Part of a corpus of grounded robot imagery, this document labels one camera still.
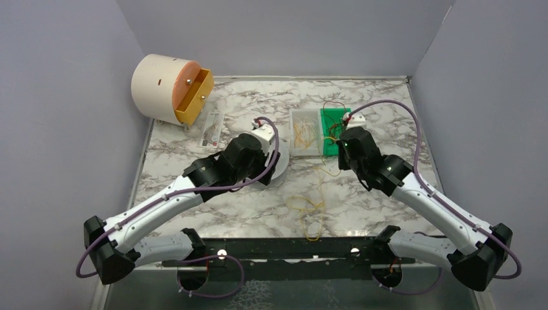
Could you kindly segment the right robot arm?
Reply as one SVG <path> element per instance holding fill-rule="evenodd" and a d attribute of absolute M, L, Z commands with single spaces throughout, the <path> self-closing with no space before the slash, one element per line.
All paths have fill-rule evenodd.
<path fill-rule="evenodd" d="M 345 130 L 337 141 L 339 168 L 351 170 L 362 186 L 404 203 L 443 233 L 431 237 L 385 228 L 375 239 L 380 250 L 450 271 L 464 286 L 484 291 L 508 258 L 513 232 L 503 223 L 491 225 L 466 212 L 433 186 L 421 184 L 403 158 L 383 155 L 362 127 Z"/>

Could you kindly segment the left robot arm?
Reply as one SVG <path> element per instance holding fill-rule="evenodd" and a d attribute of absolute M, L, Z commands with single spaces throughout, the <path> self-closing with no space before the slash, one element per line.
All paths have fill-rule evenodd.
<path fill-rule="evenodd" d="M 113 284 L 136 267 L 193 259 L 205 245 L 194 229 L 170 236 L 148 234 L 176 215 L 211 198 L 255 182 L 267 185 L 279 156 L 273 129 L 253 130 L 232 139 L 225 150 L 192 162 L 171 184 L 143 203 L 102 220 L 84 223 L 85 256 L 101 283 Z"/>

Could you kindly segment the white perforated cable spool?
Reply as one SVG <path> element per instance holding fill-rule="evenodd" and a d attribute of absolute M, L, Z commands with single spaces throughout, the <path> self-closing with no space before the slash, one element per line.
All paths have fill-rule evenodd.
<path fill-rule="evenodd" d="M 251 179 L 258 176 L 264 169 L 268 166 L 271 161 L 271 156 L 275 151 L 275 142 L 273 142 L 268 149 L 268 153 L 262 152 L 252 152 L 249 151 L 246 153 L 245 159 L 250 162 L 249 168 L 251 168 L 251 176 L 242 180 L 243 183 L 249 182 Z M 281 141 L 278 147 L 278 156 L 276 164 L 270 170 L 270 179 L 267 185 L 263 184 L 261 181 L 256 181 L 248 185 L 248 187 L 260 190 L 266 190 L 274 188 L 282 183 L 287 168 L 289 165 L 290 154 L 287 145 Z"/>

